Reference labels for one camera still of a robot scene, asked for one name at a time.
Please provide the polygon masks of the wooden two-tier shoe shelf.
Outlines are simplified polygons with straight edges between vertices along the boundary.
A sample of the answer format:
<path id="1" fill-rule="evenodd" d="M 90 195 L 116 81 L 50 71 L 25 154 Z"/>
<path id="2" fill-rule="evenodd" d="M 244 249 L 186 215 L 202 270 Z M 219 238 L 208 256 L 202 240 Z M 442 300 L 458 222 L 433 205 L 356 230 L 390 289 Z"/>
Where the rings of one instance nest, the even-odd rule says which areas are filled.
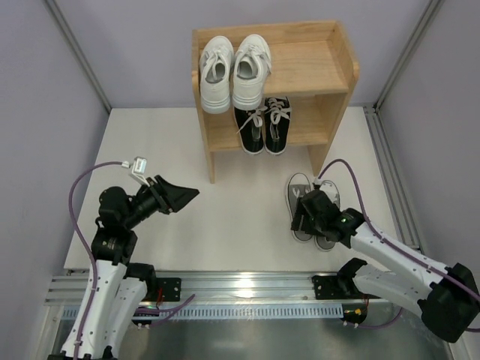
<path id="1" fill-rule="evenodd" d="M 233 70 L 236 52 L 248 36 L 262 36 L 271 50 L 271 73 L 266 98 L 287 97 L 292 107 L 287 146 L 307 148 L 314 172 L 321 170 L 359 78 L 359 62 L 341 23 L 286 22 L 201 28 L 192 33 L 192 87 L 209 177 L 215 177 L 215 155 L 242 149 L 233 115 Z M 230 108 L 221 114 L 205 112 L 200 101 L 199 60 L 206 44 L 224 36 L 233 46 Z"/>

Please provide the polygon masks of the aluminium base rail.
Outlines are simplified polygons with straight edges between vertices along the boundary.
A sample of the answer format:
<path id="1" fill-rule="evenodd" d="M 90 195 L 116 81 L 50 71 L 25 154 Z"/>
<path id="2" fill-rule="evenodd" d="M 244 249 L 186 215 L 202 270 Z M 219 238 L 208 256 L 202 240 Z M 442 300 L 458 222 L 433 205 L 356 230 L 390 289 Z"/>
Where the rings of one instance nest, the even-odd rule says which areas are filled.
<path id="1" fill-rule="evenodd" d="M 180 278 L 180 299 L 194 295 L 195 302 L 312 302 L 312 277 L 330 272 L 305 271 L 159 271 L 159 278 Z M 89 274 L 67 271 L 56 275 L 48 287 L 45 305 L 78 305 Z"/>

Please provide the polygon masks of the white sneaker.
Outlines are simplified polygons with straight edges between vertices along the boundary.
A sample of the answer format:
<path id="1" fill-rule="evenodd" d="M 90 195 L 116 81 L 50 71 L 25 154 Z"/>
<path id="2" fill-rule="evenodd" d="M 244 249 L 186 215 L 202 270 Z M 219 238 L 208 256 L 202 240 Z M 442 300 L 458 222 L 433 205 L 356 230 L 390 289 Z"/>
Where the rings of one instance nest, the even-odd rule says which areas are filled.
<path id="1" fill-rule="evenodd" d="M 221 114 L 230 108 L 233 59 L 233 45 L 227 37 L 213 37 L 205 45 L 199 59 L 199 90 L 201 106 L 206 113 Z"/>
<path id="2" fill-rule="evenodd" d="M 266 40 L 248 35 L 235 54 L 232 102 L 237 109 L 255 110 L 263 99 L 267 77 L 272 72 L 272 55 Z"/>

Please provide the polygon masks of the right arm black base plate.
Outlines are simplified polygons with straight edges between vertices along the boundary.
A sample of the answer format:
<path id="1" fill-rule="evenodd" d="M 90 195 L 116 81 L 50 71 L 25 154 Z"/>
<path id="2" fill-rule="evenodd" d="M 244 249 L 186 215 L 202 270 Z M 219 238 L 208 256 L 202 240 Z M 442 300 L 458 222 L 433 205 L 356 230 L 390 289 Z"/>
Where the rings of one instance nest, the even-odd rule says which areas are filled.
<path id="1" fill-rule="evenodd" d="M 347 299 L 347 292 L 341 288 L 336 274 L 314 275 L 311 278 L 316 300 Z"/>

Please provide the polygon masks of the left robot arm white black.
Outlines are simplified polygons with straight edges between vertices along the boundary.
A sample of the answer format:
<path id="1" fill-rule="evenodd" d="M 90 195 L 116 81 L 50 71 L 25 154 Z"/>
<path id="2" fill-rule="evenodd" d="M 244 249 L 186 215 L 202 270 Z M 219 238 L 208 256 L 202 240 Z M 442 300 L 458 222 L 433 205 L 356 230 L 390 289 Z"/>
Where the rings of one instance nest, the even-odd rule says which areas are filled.
<path id="1" fill-rule="evenodd" d="M 182 210 L 199 190 L 147 178 L 134 195 L 109 187 L 99 196 L 97 231 L 91 245 L 88 283 L 67 340 L 50 359 L 117 359 L 129 324 L 147 296 L 158 290 L 153 265 L 131 262 L 134 227 L 156 212 Z"/>

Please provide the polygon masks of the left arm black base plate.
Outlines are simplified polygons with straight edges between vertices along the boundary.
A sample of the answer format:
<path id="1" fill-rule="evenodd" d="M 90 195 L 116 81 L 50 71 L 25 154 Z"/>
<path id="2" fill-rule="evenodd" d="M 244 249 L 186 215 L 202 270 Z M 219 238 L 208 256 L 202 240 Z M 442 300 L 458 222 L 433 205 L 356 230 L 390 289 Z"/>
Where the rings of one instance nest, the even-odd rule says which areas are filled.
<path id="1" fill-rule="evenodd" d="M 179 302 L 182 290 L 180 277 L 157 277 L 147 283 L 147 294 L 144 298 L 147 302 Z"/>

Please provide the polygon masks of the black canvas sneaker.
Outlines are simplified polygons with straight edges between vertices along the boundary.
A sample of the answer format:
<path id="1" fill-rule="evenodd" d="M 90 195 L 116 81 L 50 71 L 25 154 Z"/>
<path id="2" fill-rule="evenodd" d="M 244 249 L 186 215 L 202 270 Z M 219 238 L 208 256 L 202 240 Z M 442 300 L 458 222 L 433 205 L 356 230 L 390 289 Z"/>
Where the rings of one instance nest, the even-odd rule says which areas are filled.
<path id="1" fill-rule="evenodd" d="M 280 155 L 287 146 L 292 107 L 287 97 L 267 97 L 264 105 L 266 150 L 271 155 Z"/>
<path id="2" fill-rule="evenodd" d="M 262 135 L 264 106 L 255 110 L 242 110 L 234 108 L 233 115 L 237 124 L 237 133 L 240 136 L 241 147 L 249 155 L 258 155 L 263 151 L 264 141 Z"/>

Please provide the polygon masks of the right aluminium frame post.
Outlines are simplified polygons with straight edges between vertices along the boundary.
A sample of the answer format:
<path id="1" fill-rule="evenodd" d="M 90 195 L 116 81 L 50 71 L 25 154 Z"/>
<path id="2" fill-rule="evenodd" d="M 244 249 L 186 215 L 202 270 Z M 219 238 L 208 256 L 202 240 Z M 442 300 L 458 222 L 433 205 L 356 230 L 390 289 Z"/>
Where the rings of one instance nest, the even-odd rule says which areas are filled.
<path id="1" fill-rule="evenodd" d="M 382 90 L 379 93 L 379 97 L 373 105 L 373 108 L 376 112 L 378 112 L 386 102 L 388 96 L 392 92 L 392 89 L 395 87 L 396 83 L 400 79 L 401 74 L 415 55 L 416 50 L 419 48 L 419 45 L 421 44 L 428 29 L 436 19 L 437 14 L 444 3 L 445 2 L 443 0 L 431 0 L 427 3 L 427 6 L 421 13 L 418 22 L 415 24 L 415 27 L 413 28 L 407 42 L 401 50 L 400 55 L 398 56 L 393 69 L 391 70 L 391 73 L 388 75 L 385 85 L 382 87 Z"/>

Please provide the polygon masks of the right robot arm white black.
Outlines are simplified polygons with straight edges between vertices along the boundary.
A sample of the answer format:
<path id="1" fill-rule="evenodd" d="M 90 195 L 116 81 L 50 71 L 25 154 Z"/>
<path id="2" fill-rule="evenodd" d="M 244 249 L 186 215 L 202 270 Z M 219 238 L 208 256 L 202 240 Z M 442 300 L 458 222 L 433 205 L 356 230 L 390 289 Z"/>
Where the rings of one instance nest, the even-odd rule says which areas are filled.
<path id="1" fill-rule="evenodd" d="M 364 254 L 384 266 L 352 258 L 337 273 L 347 294 L 382 298 L 415 314 L 438 338 L 455 343 L 479 315 L 479 291 L 473 273 L 450 267 L 394 240 L 354 208 L 341 211 L 333 194 L 305 185 L 287 188 L 291 230 L 316 239 L 323 251 L 336 244 Z"/>

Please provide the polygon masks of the left aluminium frame post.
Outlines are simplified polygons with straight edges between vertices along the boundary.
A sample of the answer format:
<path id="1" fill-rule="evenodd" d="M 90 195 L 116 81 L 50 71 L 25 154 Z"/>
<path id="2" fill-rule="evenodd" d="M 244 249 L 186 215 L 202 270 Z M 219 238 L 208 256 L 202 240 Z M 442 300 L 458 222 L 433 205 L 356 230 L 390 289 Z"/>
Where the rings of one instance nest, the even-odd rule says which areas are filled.
<path id="1" fill-rule="evenodd" d="M 49 12 L 49 15 L 52 17 L 55 26 L 58 28 L 61 36 L 64 39 L 64 42 L 67 44 L 67 47 L 71 51 L 74 59 L 79 65 L 81 71 L 83 72 L 85 78 L 92 87 L 94 93 L 97 95 L 98 100 L 102 103 L 103 108 L 111 113 L 112 105 L 103 90 L 98 77 L 96 76 L 92 66 L 89 64 L 89 61 L 86 55 L 83 52 L 83 49 L 80 46 L 80 43 L 76 39 L 75 34 L 73 33 L 68 21 L 63 14 L 59 4 L 55 0 L 44 0 L 43 1 L 46 10 Z"/>

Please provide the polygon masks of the aluminium frame post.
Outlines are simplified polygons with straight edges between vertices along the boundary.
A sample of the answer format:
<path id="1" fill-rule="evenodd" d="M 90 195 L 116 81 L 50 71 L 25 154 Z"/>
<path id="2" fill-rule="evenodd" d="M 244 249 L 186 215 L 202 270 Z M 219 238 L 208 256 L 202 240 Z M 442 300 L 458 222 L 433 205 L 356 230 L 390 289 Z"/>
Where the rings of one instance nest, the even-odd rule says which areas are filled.
<path id="1" fill-rule="evenodd" d="M 382 90 L 379 93 L 379 97 L 373 105 L 373 108 L 376 112 L 378 112 L 386 102 L 388 96 L 392 92 L 392 89 L 395 87 L 396 83 L 400 79 L 401 74 L 415 55 L 416 50 L 419 48 L 419 45 L 421 44 L 428 29 L 436 19 L 437 14 L 444 3 L 445 2 L 443 0 L 431 0 L 427 3 L 427 6 L 421 13 L 418 22 L 415 24 L 415 27 L 413 28 L 407 42 L 401 50 L 400 55 L 398 56 L 393 69 L 391 70 L 391 73 L 388 75 L 385 85 L 382 87 Z"/>
<path id="2" fill-rule="evenodd" d="M 94 93 L 97 95 L 98 100 L 102 103 L 103 108 L 111 113 L 112 105 L 103 90 L 98 77 L 96 76 L 92 66 L 89 64 L 89 61 L 86 55 L 83 52 L 83 49 L 80 46 L 80 43 L 76 39 L 75 34 L 73 33 L 68 21 L 63 14 L 59 4 L 55 0 L 44 0 L 43 1 L 46 10 L 49 12 L 49 15 L 52 17 L 55 26 L 58 28 L 61 36 L 64 39 L 64 42 L 67 44 L 67 47 L 71 51 L 74 59 L 79 65 L 81 71 L 83 72 L 85 78 L 92 87 Z"/>

